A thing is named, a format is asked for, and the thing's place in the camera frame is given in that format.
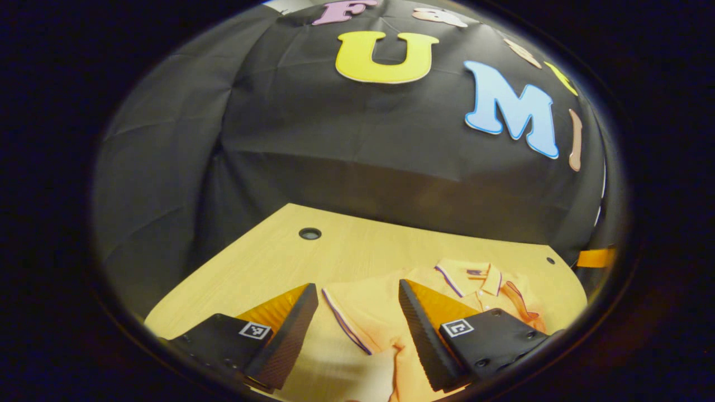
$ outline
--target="purple stripe trim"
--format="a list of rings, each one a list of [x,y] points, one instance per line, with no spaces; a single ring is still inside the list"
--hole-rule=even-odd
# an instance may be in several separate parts
[[[463,298],[464,295],[459,290],[457,290],[457,288],[454,284],[452,284],[452,281],[449,280],[449,276],[447,275],[447,273],[444,272],[442,270],[442,268],[440,268],[439,266],[435,266],[435,269],[440,271],[442,273],[442,275],[444,275],[445,279],[447,280],[447,284],[449,284],[450,288],[452,288],[452,290],[454,290],[454,292],[457,293],[457,296]]]
[[[499,290],[501,289],[501,271],[499,271],[499,287],[496,288],[496,295],[499,296]]]
[[[335,316],[337,319],[337,324],[340,325],[340,328],[342,328],[342,331],[347,335],[348,338],[352,342],[355,343],[355,345],[359,346],[360,349],[363,349],[368,355],[372,355],[373,353],[370,352],[370,349],[368,349],[367,346],[363,345],[362,342],[360,342],[360,339],[355,335],[348,327],[345,321],[342,319],[342,316],[338,313],[338,311],[335,309],[335,307],[332,305],[330,302],[330,298],[328,297],[327,293],[325,292],[325,289],[321,289],[322,295],[325,297],[325,301],[327,301],[327,305],[330,306],[330,309],[332,310],[332,314]]]

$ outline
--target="blue letter m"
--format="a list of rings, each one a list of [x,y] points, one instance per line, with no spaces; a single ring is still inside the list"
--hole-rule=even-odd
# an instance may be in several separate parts
[[[469,127],[490,134],[501,133],[503,125],[496,118],[496,105],[499,104],[513,139],[521,138],[531,119],[532,130],[526,135],[526,143],[551,159],[558,158],[551,117],[553,101],[546,92],[527,85],[517,97],[511,85],[495,68],[477,62],[464,62],[464,66],[474,73],[476,85],[474,112],[465,116]]]

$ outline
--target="yellow letter u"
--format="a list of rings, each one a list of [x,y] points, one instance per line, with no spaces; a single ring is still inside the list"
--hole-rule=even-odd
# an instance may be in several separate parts
[[[398,38],[407,42],[407,56],[402,64],[387,65],[373,61],[373,49],[384,32],[356,31],[342,34],[335,59],[335,68],[347,78],[361,82],[402,84],[417,81],[427,75],[432,67],[432,44],[439,39],[422,34],[402,33]]]

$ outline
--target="orange polo shirt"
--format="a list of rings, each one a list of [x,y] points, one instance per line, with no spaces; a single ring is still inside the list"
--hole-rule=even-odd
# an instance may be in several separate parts
[[[409,279],[482,312],[501,308],[535,329],[546,331],[540,303],[527,278],[490,263],[442,259],[433,269],[403,269],[322,289],[345,334],[367,354],[397,349],[395,389],[390,402],[434,401],[445,395],[430,387],[400,307],[400,279]]]

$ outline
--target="black fabric backdrop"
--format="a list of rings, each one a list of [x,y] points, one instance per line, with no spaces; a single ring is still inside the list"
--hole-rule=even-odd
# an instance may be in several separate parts
[[[259,6],[182,46],[138,84],[107,129],[93,190],[99,258],[127,307],[145,316],[287,202],[549,244],[575,261],[592,237],[603,140],[610,141],[576,73],[487,16],[481,23],[463,17],[469,26],[458,29],[413,18],[417,6],[382,1],[349,21],[320,26],[311,23],[322,6],[285,16]],[[439,38],[430,73],[398,85],[343,77],[335,69],[337,36],[361,30],[387,34],[373,55],[385,64],[404,60],[398,32]],[[504,38],[559,66],[581,95],[547,66],[521,59]],[[512,140],[506,129],[491,135],[465,124],[475,97],[466,60],[498,69],[517,94],[532,84],[552,97],[557,160],[524,138]],[[568,109],[584,126],[580,172],[568,166]],[[617,176],[617,161],[608,163]],[[607,245],[612,236],[601,237]]]

